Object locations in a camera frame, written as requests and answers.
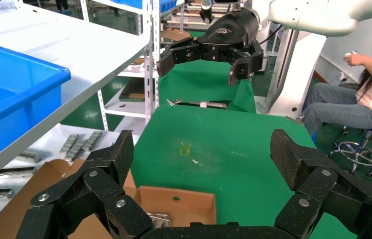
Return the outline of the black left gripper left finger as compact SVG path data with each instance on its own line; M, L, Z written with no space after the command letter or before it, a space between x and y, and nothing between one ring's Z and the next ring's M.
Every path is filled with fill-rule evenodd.
M66 239L95 215L114 239L138 239L153 229L150 216L123 189L133 161L130 130L89 154L77 172L31 199L19 239Z

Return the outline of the operator left hand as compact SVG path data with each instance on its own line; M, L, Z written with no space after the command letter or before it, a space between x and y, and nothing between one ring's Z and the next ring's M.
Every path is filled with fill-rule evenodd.
M349 66L363 66L369 57L358 53L347 53L344 60Z

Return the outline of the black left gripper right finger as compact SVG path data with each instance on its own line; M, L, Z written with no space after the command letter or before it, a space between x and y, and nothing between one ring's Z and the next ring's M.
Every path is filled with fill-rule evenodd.
M322 151L298 145L282 129L270 140L270 157L294 195L275 227L296 239L310 237L324 214L360 239L372 239L372 183L341 169Z

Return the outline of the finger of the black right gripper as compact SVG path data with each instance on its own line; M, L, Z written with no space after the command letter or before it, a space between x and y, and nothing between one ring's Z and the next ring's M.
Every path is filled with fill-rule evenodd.
M247 80L263 67L263 50L257 40L241 49L228 48L228 63L231 68L228 72L228 84L234 86L239 80Z
M201 59L201 44L193 37L175 41L164 47L156 63L158 75L165 76L176 64Z

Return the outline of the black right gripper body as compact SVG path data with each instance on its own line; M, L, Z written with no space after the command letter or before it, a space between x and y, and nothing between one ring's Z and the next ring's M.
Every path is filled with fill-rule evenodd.
M239 58L260 61L256 40L259 16L249 8L233 10L216 20L197 38L202 60L234 63Z

